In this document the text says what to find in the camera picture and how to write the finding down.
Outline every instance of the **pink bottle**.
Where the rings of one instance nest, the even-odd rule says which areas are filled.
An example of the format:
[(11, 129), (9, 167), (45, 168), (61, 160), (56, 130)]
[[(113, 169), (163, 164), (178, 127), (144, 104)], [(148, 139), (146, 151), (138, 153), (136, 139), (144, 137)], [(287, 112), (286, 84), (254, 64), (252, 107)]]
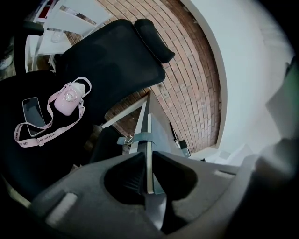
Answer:
[(84, 96), (84, 93), (84, 84), (73, 82), (58, 96), (54, 102), (54, 106), (62, 114), (70, 116), (74, 109), (80, 104), (80, 100)]

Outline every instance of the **pink lanyard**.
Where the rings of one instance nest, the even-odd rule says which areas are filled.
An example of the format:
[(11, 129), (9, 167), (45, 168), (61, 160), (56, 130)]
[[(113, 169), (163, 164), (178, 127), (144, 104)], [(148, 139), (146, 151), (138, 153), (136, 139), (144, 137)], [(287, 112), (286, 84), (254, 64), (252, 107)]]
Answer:
[[(85, 81), (87, 80), (85, 77), (78, 77), (75, 81), (77, 81), (78, 79), (83, 79), (83, 80), (85, 80)], [(53, 115), (53, 112), (52, 112), (52, 110), (51, 110), (50, 103), (51, 103), (52, 101), (56, 100), (56, 99), (58, 98), (58, 96), (65, 90), (65, 88), (66, 88), (67, 86), (70, 86), (70, 85), (71, 85), (71, 82), (65, 84), (64, 87), (63, 87), (60, 91), (56, 92), (55, 94), (53, 94), (53, 95), (48, 99), (47, 110), (48, 110), (48, 112), (49, 112), (49, 114), (50, 114), (50, 116), (51, 116), (51, 118), (52, 118), (49, 124), (47, 124), (47, 125), (45, 125), (45, 126), (43, 126), (43, 127), (37, 127), (37, 126), (35, 126), (35, 125), (33, 125), (33, 124), (30, 124), (30, 123), (27, 123), (27, 122), (24, 122), (24, 123), (21, 123), (21, 124), (18, 124), (18, 125), (17, 125), (17, 127), (16, 127), (15, 130), (14, 130), (14, 140), (17, 141), (17, 143), (18, 143), (21, 147), (23, 147), (23, 148), (28, 148), (28, 147), (33, 147), (33, 146), (37, 146), (37, 145), (39, 145), (39, 146), (43, 146), (45, 143), (49, 142), (50, 140), (52, 140), (52, 139), (58, 137), (59, 135), (61, 135), (61, 134), (64, 133), (65, 131), (67, 131), (67, 130), (69, 130), (70, 128), (72, 128), (75, 124), (77, 124), (77, 123), (82, 119), (82, 116), (83, 116), (83, 114), (84, 114), (84, 110), (85, 110), (85, 107), (83, 106), (83, 99), (81, 99), (80, 104), (78, 105), (78, 108), (79, 108), (79, 119), (78, 119), (76, 122), (74, 122), (74, 123), (72, 123), (72, 124), (70, 124), (70, 125), (68, 125), (68, 126), (66, 126), (66, 127), (61, 127), (61, 128), (59, 128), (59, 129), (57, 129), (55, 132), (46, 134), (46, 135), (44, 135), (44, 136), (42, 136), (42, 137), (39, 137), (39, 138), (26, 139), (26, 140), (21, 140), (21, 141), (19, 140), (19, 138), (20, 138), (20, 131), (21, 131), (23, 125), (31, 125), (31, 126), (33, 126), (33, 127), (35, 127), (35, 128), (39, 128), (39, 129), (47, 129), (47, 128), (50, 128), (50, 127), (52, 126), (54, 115)]]

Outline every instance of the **black office chair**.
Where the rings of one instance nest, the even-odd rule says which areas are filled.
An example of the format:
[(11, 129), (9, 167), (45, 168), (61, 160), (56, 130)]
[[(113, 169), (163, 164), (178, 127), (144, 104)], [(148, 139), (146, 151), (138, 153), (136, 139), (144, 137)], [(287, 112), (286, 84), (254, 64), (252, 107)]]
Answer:
[[(129, 94), (158, 84), (165, 78), (161, 63), (174, 57), (162, 42), (153, 23), (147, 19), (133, 25), (116, 20), (66, 51), (56, 64), (56, 74), (50, 71), (25, 73), (24, 50), (30, 34), (41, 35), (43, 28), (25, 23), (15, 36), (14, 62), (17, 76), (0, 82), (4, 94), (0, 117), (0, 163), (4, 178), (22, 196), (31, 201), (43, 189), (70, 172), (73, 163), (85, 154), (84, 144), (93, 127), (104, 121), (105, 113)], [(14, 141), (14, 129), (25, 121), (22, 101), (38, 97), (46, 123), (50, 95), (79, 76), (92, 83), (91, 93), (84, 98), (86, 108), (82, 120), (72, 129), (42, 147), (22, 148)], [(51, 105), (53, 126), (43, 134), (76, 121), (78, 110), (64, 116)], [(24, 127), (21, 140), (30, 135)]]

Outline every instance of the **brick wall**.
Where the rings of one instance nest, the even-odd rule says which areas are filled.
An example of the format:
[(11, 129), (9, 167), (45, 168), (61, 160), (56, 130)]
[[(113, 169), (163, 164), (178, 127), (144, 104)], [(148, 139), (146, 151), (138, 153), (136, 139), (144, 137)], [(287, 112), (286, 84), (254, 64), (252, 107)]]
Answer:
[[(163, 64), (165, 80), (151, 88), (126, 97), (115, 105), (108, 120), (152, 90), (164, 109), (180, 140), (187, 141), (190, 151), (197, 152), (216, 143), (221, 114), (219, 77), (208, 41), (193, 16), (178, 0), (98, 0), (116, 19), (135, 22), (140, 18), (153, 21), (165, 44), (176, 53)], [(71, 43), (80, 40), (68, 35)], [(138, 113), (115, 124), (124, 135), (134, 132)]]

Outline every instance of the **smartphone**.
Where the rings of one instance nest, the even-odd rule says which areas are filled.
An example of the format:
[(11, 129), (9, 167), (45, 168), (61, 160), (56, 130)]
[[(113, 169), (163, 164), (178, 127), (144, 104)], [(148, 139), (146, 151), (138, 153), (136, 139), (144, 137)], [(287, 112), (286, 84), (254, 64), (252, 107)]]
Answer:
[[(23, 100), (22, 104), (25, 121), (27, 123), (31, 123), (37, 127), (43, 127), (46, 125), (45, 121), (43, 120), (43, 115), (37, 97), (25, 99)], [(45, 129), (38, 129), (32, 127), (31, 125), (27, 125), (27, 128), (31, 137), (35, 137), (45, 131)]]

